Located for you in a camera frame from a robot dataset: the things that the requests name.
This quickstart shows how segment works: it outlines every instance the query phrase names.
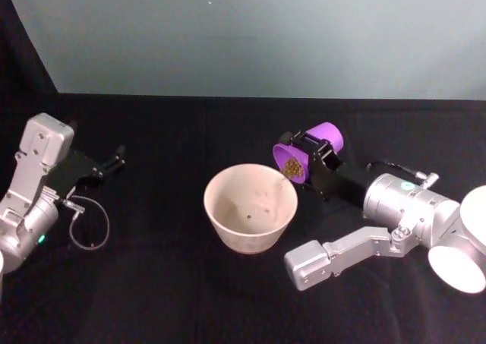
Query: white backdrop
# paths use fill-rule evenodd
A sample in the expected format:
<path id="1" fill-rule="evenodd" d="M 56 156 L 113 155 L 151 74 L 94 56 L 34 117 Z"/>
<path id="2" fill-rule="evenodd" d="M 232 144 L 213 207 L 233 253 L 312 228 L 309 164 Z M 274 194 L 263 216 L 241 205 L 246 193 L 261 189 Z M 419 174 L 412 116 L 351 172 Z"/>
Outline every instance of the white backdrop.
<path id="1" fill-rule="evenodd" d="M 13 0 L 61 92 L 486 99 L 486 0 Z"/>

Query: robotic arm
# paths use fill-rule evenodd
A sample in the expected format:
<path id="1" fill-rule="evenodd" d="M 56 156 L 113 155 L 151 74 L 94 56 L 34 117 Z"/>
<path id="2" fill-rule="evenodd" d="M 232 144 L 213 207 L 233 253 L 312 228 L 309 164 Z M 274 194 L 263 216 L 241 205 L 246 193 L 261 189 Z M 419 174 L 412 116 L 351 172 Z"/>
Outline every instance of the robotic arm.
<path id="1" fill-rule="evenodd" d="M 486 287 L 486 186 L 471 191 L 459 204 L 429 191 L 439 179 L 435 173 L 398 166 L 421 184 L 390 173 L 375 175 L 344 163 L 338 157 L 342 147 L 337 128 L 324 123 L 310 131 L 285 133 L 273 148 L 277 165 L 294 183 L 324 200 L 346 200 L 362 209 L 365 219 L 383 226 L 365 226 L 333 242 L 310 241 L 288 252 L 284 260 L 297 289 L 339 276 L 369 257 L 404 257 L 421 245 L 429 249 L 429 263 L 442 280 L 462 292 L 482 292 Z"/>
<path id="2" fill-rule="evenodd" d="M 73 139 L 71 126 L 45 113 L 27 122 L 14 176 L 0 201 L 0 285 L 3 274 L 16 270 L 43 240 L 59 208 L 72 209 L 74 219 L 84 212 L 69 200 L 76 188 L 98 185 L 125 164 L 124 147 L 100 165 L 72 150 Z"/>

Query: purple scoop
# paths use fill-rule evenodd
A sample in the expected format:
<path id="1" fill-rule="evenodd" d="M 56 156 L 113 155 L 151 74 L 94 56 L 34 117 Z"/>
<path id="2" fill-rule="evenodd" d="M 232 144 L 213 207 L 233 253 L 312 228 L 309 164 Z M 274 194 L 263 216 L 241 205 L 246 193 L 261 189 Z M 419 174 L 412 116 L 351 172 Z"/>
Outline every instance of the purple scoop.
<path id="1" fill-rule="evenodd" d="M 328 140 L 333 146 L 334 152 L 338 153 L 344 147 L 344 140 L 342 139 L 339 129 L 330 122 L 324 122 L 307 132 L 313 137 L 320 140 Z M 292 180 L 295 183 L 304 183 L 309 176 L 309 156 L 301 150 L 292 145 L 276 144 L 273 146 L 273 158 L 276 161 L 279 169 L 283 169 L 290 158 L 296 158 L 304 170 L 304 175 L 301 177 L 294 177 Z"/>

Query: white cable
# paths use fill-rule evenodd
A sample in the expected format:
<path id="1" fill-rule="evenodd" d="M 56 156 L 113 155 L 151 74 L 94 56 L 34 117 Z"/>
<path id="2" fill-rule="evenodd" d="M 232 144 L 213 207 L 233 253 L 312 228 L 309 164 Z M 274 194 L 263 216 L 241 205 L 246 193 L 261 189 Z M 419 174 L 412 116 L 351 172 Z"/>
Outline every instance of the white cable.
<path id="1" fill-rule="evenodd" d="M 98 245 L 96 245 L 96 246 L 93 246 L 93 244 L 90 247 L 87 247 L 86 245 L 82 245 L 74 237 L 73 227 L 74 227 L 74 223 L 77 220 L 77 214 L 74 215 L 74 217 L 73 217 L 73 219 L 71 221 L 71 224 L 69 225 L 69 236 L 71 237 L 72 242 L 75 243 L 78 248 L 84 249 L 85 251 L 95 251 L 97 249 L 100 249 L 103 245 L 106 244 L 106 242 L 108 241 L 108 237 L 109 237 L 109 217 L 108 217 L 108 213 L 106 213 L 105 209 L 103 208 L 103 206 L 101 206 L 101 204 L 98 201 L 96 201 L 96 200 L 94 200 L 92 198 L 85 197 L 85 196 L 80 196 L 78 194 L 73 194 L 73 195 L 71 195 L 70 198 L 79 198 L 81 200 L 86 200 L 86 201 L 89 201 L 89 202 L 97 205 L 99 207 L 99 209 L 102 211 L 103 215 L 105 216 L 105 220 L 106 220 L 106 236 L 103 239 L 103 241 L 101 243 L 99 243 Z"/>

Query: black curtain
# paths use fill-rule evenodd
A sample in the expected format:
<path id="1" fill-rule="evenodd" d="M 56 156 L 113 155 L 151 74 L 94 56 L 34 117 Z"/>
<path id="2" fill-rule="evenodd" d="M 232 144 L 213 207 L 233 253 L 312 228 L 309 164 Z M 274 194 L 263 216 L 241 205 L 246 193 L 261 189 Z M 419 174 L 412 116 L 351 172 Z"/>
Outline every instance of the black curtain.
<path id="1" fill-rule="evenodd" d="M 0 0 L 0 100 L 56 93 L 12 1 Z"/>

